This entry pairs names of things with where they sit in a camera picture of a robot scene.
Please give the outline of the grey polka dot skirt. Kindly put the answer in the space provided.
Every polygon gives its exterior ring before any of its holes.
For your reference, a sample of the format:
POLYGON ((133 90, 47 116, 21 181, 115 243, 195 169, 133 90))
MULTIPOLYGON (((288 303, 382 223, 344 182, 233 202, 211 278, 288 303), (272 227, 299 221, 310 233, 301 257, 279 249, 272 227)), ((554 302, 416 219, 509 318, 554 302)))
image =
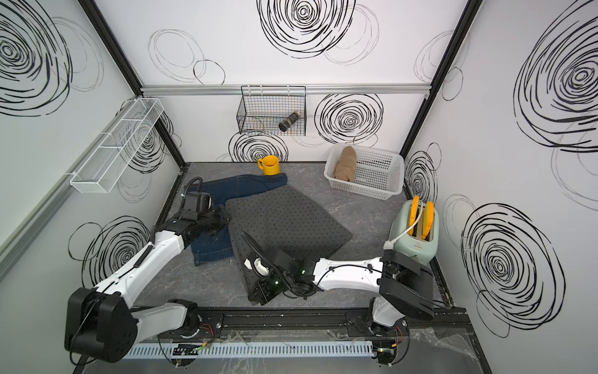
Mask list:
POLYGON ((266 256, 281 251, 296 260, 313 261, 330 257, 353 237, 324 208, 289 185, 230 199, 225 208, 230 215, 233 250, 252 305, 266 305, 287 287, 277 275, 264 279, 255 272, 259 267, 250 263, 258 256, 242 238, 244 232, 266 256))

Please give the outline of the tan brown skirt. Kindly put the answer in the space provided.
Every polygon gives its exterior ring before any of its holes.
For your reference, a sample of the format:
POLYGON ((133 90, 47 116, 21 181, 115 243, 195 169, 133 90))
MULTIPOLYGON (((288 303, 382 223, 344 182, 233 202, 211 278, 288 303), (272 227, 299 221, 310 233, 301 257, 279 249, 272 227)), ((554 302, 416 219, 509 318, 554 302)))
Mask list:
POLYGON ((353 182, 357 172, 357 153, 351 146, 347 146, 342 150, 338 162, 334 168, 334 179, 353 182))

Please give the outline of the white plastic basket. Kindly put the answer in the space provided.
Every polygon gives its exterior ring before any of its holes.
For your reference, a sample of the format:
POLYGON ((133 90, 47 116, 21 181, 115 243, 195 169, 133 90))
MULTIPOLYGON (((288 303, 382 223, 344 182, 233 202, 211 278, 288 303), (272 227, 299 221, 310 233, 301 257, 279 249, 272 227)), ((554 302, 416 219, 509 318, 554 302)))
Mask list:
POLYGON ((324 176, 333 189, 388 200, 402 193, 404 168, 404 160, 399 154, 376 148, 339 143, 332 147, 328 155, 324 176), (354 149, 357 156, 357 168, 353 182, 333 177, 343 150, 349 146, 354 149))

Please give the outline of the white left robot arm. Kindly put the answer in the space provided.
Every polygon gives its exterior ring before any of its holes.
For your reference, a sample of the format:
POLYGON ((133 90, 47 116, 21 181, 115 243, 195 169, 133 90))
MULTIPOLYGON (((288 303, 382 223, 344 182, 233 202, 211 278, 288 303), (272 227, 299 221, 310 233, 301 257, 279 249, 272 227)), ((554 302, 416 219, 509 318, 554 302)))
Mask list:
POLYGON ((172 330, 200 330, 194 302, 175 299, 148 309, 133 307, 165 265, 200 235, 219 232, 227 222, 223 206, 210 193, 185 193, 179 211, 155 227, 140 253, 98 285, 79 288, 70 296, 65 350, 114 363, 147 338, 172 330))

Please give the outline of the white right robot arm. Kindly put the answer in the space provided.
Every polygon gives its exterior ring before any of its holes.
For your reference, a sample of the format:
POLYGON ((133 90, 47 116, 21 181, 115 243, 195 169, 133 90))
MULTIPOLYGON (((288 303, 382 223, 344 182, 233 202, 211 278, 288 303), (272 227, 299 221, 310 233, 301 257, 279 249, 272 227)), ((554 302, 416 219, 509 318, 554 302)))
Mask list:
POLYGON ((377 294, 369 310, 370 321, 379 327, 392 327, 405 317, 434 319, 431 268, 392 249, 382 257, 358 261, 298 260, 282 251, 270 255, 255 249, 243 266, 257 277, 249 300, 261 305, 286 291, 307 299, 319 292, 351 289, 377 294))

